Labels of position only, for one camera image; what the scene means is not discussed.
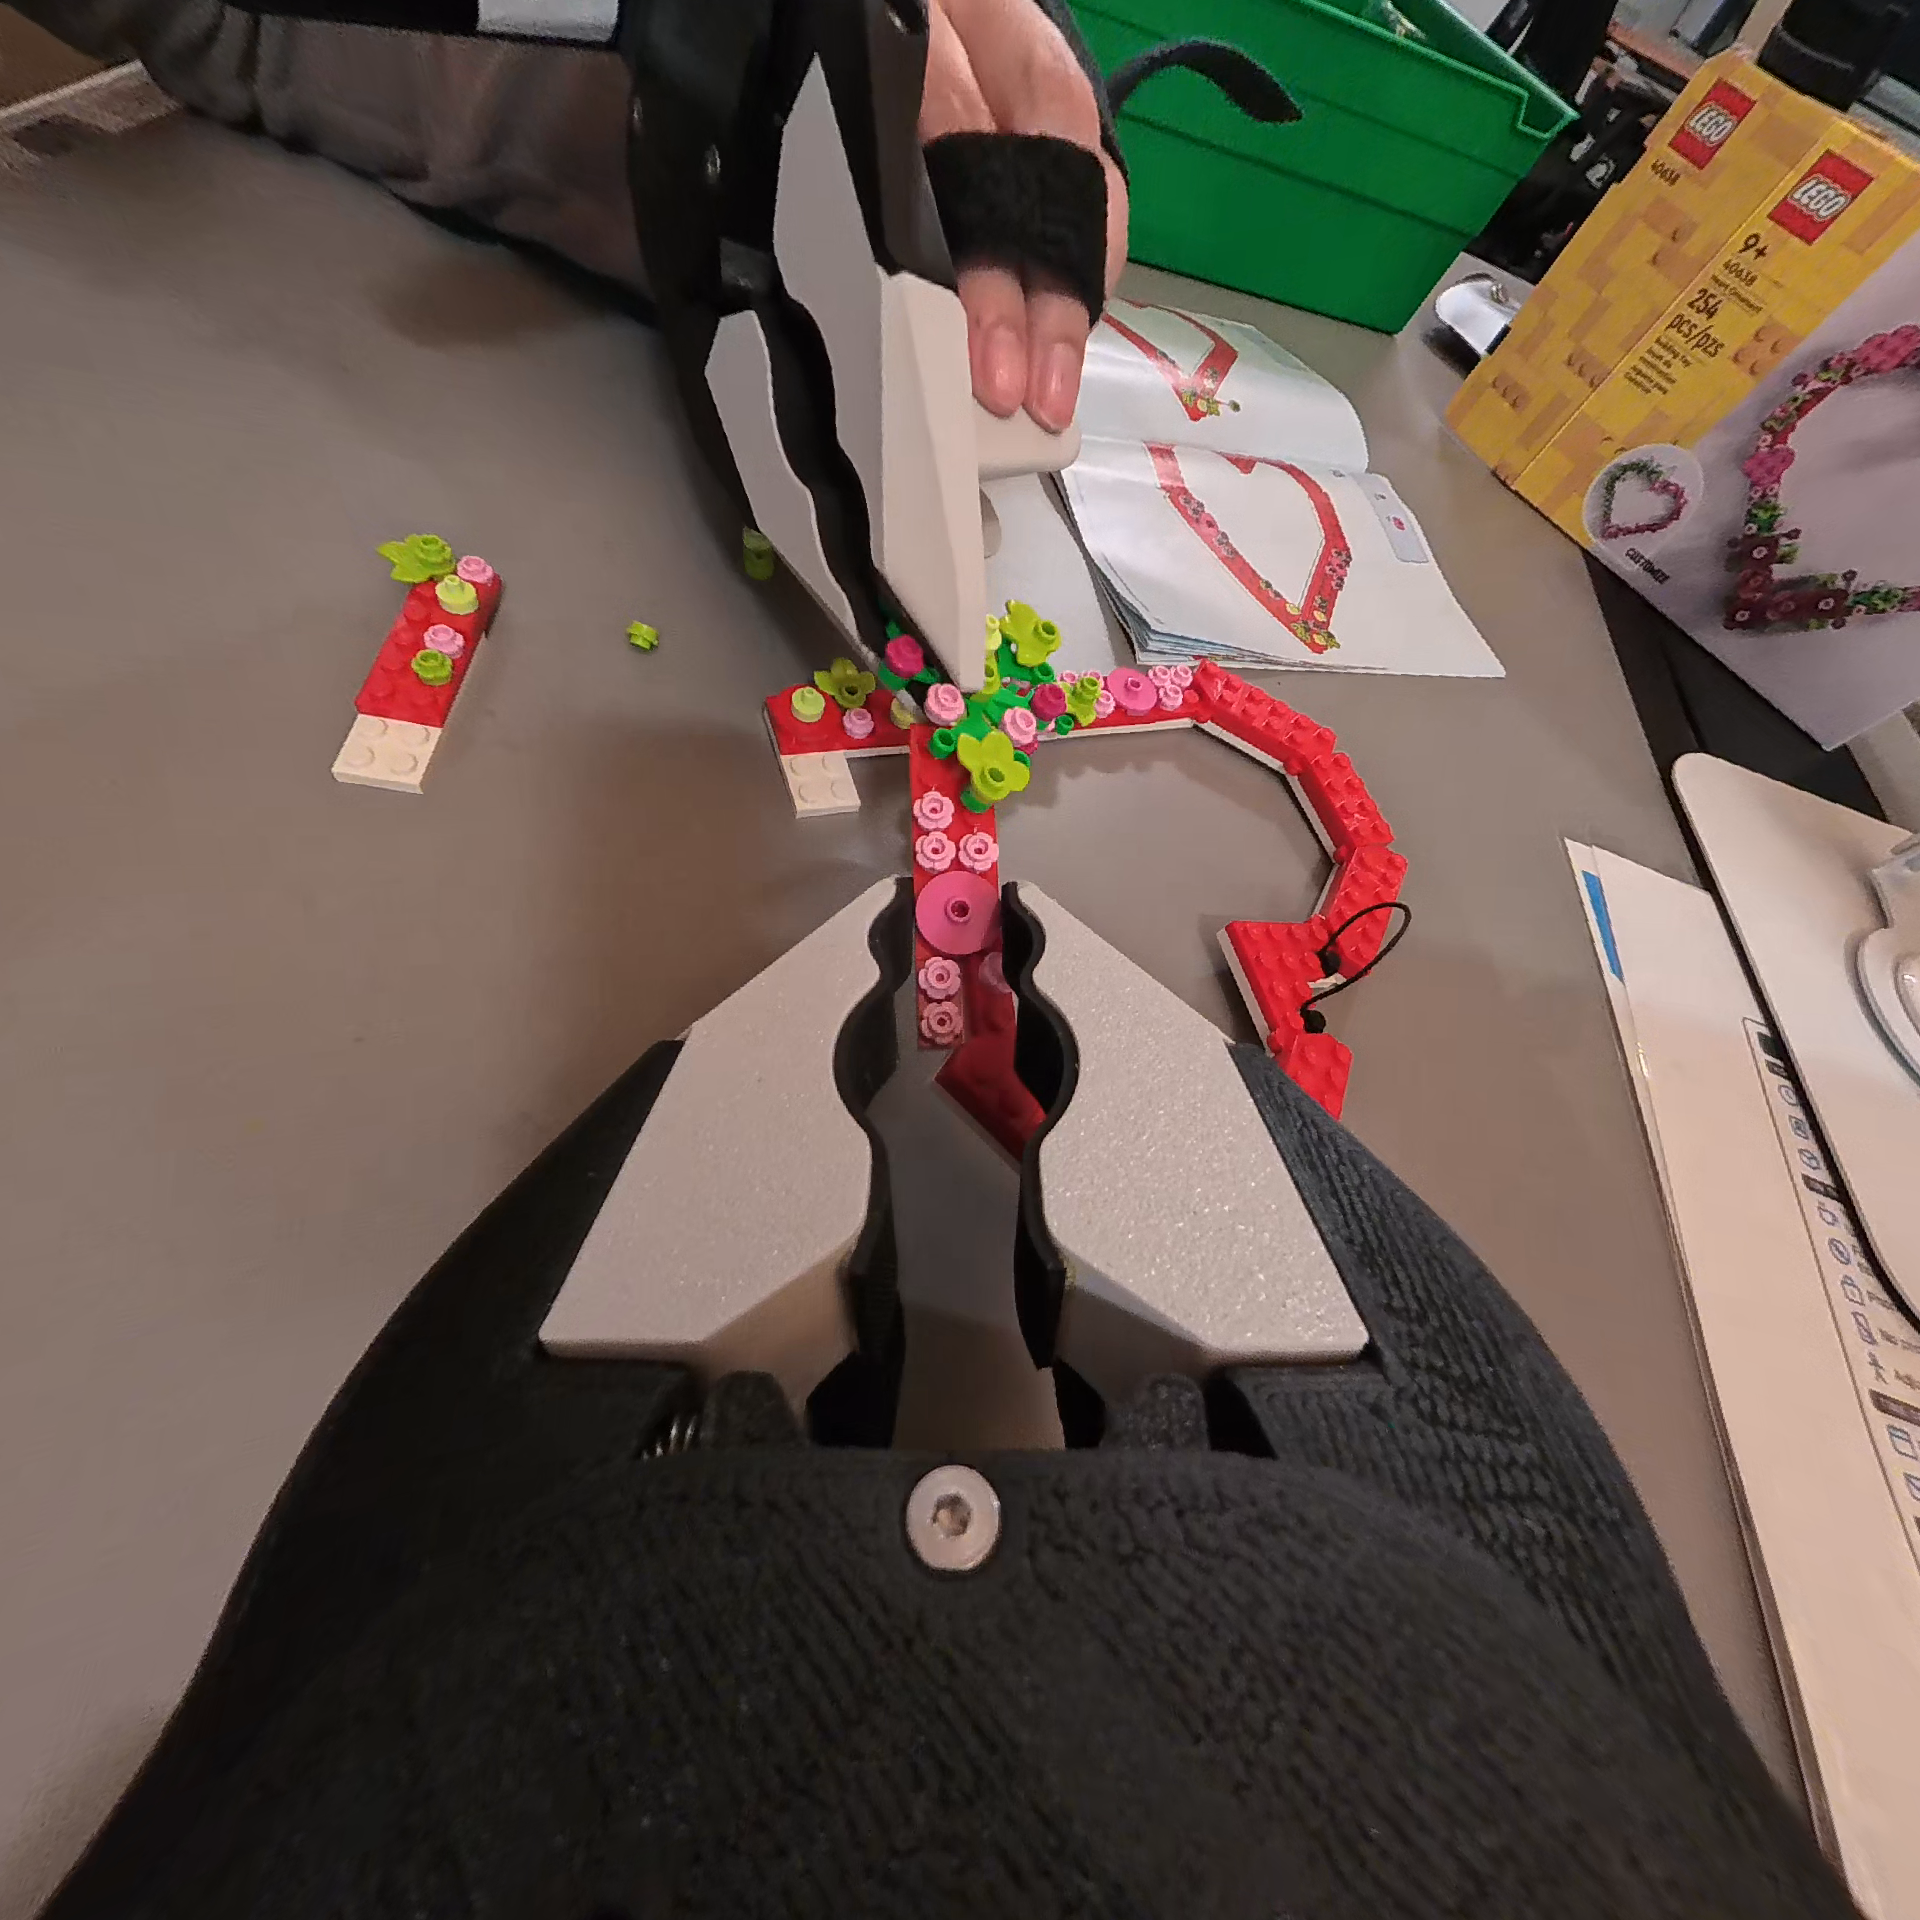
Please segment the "white rounded pad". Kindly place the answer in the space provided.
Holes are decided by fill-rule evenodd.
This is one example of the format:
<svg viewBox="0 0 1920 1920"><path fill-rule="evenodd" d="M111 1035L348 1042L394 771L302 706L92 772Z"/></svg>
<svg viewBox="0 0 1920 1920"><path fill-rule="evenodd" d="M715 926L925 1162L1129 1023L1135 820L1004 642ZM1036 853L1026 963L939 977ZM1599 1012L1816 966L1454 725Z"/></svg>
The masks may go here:
<svg viewBox="0 0 1920 1920"><path fill-rule="evenodd" d="M1869 875L1911 831L1712 755L1677 756L1672 788L1872 1257L1918 1310L1918 1076L1852 971L1882 925Z"/></svg>

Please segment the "yellow lego box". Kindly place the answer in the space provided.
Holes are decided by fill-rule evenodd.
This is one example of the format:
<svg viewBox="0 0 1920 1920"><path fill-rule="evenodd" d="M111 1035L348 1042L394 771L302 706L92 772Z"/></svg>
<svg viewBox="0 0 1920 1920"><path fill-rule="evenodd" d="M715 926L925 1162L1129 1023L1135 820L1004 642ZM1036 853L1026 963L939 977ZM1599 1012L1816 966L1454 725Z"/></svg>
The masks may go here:
<svg viewBox="0 0 1920 1920"><path fill-rule="evenodd" d="M1918 152L1705 61L1454 434L1823 749L1918 703Z"/></svg>

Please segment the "white round puck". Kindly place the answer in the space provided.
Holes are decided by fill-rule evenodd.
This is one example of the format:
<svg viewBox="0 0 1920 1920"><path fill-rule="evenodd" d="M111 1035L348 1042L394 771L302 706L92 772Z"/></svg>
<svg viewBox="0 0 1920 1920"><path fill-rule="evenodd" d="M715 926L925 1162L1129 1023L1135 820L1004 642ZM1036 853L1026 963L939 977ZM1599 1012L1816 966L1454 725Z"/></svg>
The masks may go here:
<svg viewBox="0 0 1920 1920"><path fill-rule="evenodd" d="M1859 997L1885 1044L1918 1076L1918 831L1869 875L1882 925L1852 951Z"/></svg>

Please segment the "person's left forearm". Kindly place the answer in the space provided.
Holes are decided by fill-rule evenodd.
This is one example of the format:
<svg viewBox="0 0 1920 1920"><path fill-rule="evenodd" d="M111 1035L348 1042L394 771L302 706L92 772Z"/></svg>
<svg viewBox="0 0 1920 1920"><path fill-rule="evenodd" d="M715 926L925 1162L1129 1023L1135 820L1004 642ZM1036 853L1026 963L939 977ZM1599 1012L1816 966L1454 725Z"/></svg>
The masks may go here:
<svg viewBox="0 0 1920 1920"><path fill-rule="evenodd" d="M614 52L134 4L128 44L187 107L403 201L647 294Z"/></svg>

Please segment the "lego instruction booklet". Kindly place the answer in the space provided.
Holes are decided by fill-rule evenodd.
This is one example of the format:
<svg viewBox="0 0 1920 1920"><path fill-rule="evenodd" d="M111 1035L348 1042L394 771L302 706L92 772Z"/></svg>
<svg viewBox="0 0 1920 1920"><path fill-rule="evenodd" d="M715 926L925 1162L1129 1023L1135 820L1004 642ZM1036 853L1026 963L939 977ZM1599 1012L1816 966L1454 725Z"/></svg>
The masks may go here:
<svg viewBox="0 0 1920 1920"><path fill-rule="evenodd" d="M1075 418L1065 469L984 485L989 609L1058 624L1056 666L1503 676L1353 400L1256 327L1112 301Z"/></svg>

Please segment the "green plastic bin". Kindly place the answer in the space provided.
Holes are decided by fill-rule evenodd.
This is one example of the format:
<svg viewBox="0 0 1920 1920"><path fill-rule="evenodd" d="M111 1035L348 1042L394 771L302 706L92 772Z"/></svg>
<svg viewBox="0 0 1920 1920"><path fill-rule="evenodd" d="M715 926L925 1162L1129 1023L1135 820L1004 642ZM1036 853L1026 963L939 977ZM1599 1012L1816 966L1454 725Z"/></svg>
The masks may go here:
<svg viewBox="0 0 1920 1920"><path fill-rule="evenodd" d="M1075 4L1105 70L1162 43L1256 57L1304 107L1256 123L1176 67L1115 107L1129 260L1401 331L1572 105L1451 4Z"/></svg>

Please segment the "red lego heart frame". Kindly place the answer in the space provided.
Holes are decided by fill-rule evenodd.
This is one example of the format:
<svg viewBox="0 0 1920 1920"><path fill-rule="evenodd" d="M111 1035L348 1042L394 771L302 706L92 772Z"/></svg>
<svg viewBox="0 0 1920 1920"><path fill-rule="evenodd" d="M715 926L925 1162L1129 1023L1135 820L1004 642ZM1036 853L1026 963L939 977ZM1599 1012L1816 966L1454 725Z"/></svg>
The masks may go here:
<svg viewBox="0 0 1920 1920"><path fill-rule="evenodd" d="M989 904L995 809L1028 791L1036 749L1192 728L1279 772L1332 861L1305 922L1232 922L1222 951L1275 1069L1339 1118L1353 1052L1324 1032L1324 1000L1404 936L1410 912L1404 854L1335 735L1215 660L1069 670L1058 624L1023 602L989 616L987 683L962 695L959 725L901 725L875 670L835 660L760 708L802 820L858 805L854 756L908 756L917 1044L939 1054L937 1087L1011 1158L1040 1127L1014 1072L1014 993Z"/></svg>

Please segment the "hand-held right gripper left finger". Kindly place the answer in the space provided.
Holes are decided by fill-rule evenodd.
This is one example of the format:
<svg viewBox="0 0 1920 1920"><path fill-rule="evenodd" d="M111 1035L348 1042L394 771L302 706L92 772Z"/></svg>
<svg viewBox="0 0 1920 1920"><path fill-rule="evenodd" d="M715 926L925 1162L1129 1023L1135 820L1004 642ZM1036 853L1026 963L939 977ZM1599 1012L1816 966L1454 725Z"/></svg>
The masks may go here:
<svg viewBox="0 0 1920 1920"><path fill-rule="evenodd" d="M765 1370L828 1447L890 1447L905 1318L875 1095L898 1072L912 882L840 909L683 1035L542 1346L700 1385Z"/></svg>

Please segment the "white printed paper sheet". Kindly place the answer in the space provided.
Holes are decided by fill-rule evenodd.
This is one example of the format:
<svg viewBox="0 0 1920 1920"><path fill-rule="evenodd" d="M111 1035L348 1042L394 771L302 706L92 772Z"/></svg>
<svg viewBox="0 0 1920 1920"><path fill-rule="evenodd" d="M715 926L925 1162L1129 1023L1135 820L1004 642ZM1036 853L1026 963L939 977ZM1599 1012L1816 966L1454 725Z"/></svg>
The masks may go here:
<svg viewBox="0 0 1920 1920"><path fill-rule="evenodd" d="M1565 843L1823 1850L1918 1916L1918 1322L1714 899Z"/></svg>

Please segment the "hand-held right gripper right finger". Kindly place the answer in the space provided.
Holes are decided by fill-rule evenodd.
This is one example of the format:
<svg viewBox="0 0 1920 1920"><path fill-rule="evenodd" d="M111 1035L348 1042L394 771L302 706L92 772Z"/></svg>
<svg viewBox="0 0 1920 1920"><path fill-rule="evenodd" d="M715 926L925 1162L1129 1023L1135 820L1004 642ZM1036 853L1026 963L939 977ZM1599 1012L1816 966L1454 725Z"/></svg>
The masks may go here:
<svg viewBox="0 0 1920 1920"><path fill-rule="evenodd" d="M1260 1087L1184 1000L1033 885L1003 891L1023 1146L1014 1305L1069 1447L1159 1377L1344 1364L1367 1349Z"/></svg>

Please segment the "short red lego strip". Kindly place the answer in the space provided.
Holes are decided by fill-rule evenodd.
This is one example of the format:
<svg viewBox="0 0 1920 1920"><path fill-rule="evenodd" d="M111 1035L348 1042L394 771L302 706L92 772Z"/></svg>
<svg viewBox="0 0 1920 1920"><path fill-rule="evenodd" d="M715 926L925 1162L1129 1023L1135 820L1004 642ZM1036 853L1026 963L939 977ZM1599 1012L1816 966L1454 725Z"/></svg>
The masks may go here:
<svg viewBox="0 0 1920 1920"><path fill-rule="evenodd" d="M403 534L376 547L405 586L358 693L332 780L420 793L450 708L493 629L499 574L440 534Z"/></svg>

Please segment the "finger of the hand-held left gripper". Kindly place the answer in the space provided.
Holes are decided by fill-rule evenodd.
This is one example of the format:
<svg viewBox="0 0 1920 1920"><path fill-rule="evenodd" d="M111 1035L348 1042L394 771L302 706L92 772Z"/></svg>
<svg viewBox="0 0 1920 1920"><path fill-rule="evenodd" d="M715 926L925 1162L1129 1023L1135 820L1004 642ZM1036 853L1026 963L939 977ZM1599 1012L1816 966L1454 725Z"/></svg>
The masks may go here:
<svg viewBox="0 0 1920 1920"><path fill-rule="evenodd" d="M880 577L880 327L848 309L824 333L828 381L760 309L717 320L704 381L754 529L848 641L885 649Z"/></svg>
<svg viewBox="0 0 1920 1920"><path fill-rule="evenodd" d="M875 260L828 74L805 67L785 119L774 264L821 333L828 441L865 510L865 559L962 693L987 687L981 408L955 291Z"/></svg>

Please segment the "person's left hand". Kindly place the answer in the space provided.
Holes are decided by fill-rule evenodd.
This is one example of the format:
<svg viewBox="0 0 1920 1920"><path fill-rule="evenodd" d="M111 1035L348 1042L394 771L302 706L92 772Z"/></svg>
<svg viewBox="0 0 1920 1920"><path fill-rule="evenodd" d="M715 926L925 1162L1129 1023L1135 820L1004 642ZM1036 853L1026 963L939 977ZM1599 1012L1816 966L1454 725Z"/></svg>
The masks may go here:
<svg viewBox="0 0 1920 1920"><path fill-rule="evenodd" d="M1129 251L1129 188L1108 149L1101 107L1065 29L1040 4L929 4L921 140L955 131L1044 132L1101 161L1108 226L1105 294L1115 291ZM1087 309L1040 270L962 264L974 399L995 418L1026 411L1065 432L1084 376Z"/></svg>

